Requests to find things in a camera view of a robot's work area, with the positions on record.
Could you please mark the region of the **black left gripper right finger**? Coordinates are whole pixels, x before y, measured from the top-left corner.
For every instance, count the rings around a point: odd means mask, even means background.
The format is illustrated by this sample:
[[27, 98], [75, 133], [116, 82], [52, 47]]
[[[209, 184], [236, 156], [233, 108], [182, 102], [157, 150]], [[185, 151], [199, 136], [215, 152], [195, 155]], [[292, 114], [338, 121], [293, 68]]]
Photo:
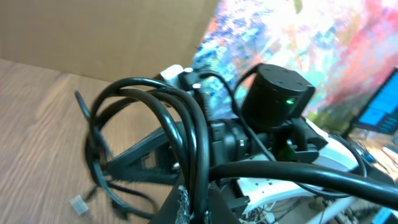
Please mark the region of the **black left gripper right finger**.
[[238, 219], [232, 213], [224, 200], [215, 182], [208, 184], [208, 214], [206, 223], [209, 224], [239, 224]]

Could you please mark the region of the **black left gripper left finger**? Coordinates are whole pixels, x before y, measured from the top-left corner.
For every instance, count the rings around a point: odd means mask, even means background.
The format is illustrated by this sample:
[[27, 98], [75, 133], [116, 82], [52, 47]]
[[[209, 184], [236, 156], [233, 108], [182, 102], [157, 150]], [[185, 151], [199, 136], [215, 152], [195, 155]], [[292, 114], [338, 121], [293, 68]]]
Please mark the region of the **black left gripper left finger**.
[[149, 224], [189, 224], [190, 219], [190, 197], [183, 177], [179, 177], [158, 214]]

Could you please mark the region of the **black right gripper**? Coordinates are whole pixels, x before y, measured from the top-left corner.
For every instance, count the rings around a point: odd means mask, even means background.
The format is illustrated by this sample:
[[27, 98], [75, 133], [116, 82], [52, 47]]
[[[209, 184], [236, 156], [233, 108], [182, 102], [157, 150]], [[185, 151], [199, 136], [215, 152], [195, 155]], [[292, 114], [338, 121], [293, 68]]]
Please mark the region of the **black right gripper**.
[[[235, 162], [248, 157], [249, 138], [237, 119], [210, 122], [210, 161]], [[174, 185], [181, 171], [169, 140], [158, 128], [138, 143], [107, 162], [106, 172], [114, 180]]]

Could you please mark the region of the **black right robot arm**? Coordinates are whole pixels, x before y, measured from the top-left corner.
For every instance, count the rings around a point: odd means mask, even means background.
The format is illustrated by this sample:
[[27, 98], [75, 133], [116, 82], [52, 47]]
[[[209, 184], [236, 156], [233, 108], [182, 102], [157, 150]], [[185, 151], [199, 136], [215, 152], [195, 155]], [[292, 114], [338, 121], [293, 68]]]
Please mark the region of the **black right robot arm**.
[[239, 106], [231, 100], [232, 119], [214, 119], [205, 92], [197, 89], [206, 78], [220, 78], [211, 70], [187, 70], [173, 65], [161, 77], [167, 83], [189, 91], [197, 107], [181, 101], [174, 107], [181, 114], [189, 156], [189, 188], [208, 177], [210, 167], [263, 155], [270, 161], [313, 164], [328, 138], [316, 132], [302, 116], [315, 87], [292, 70], [270, 64], [257, 64], [248, 71], [254, 83]]

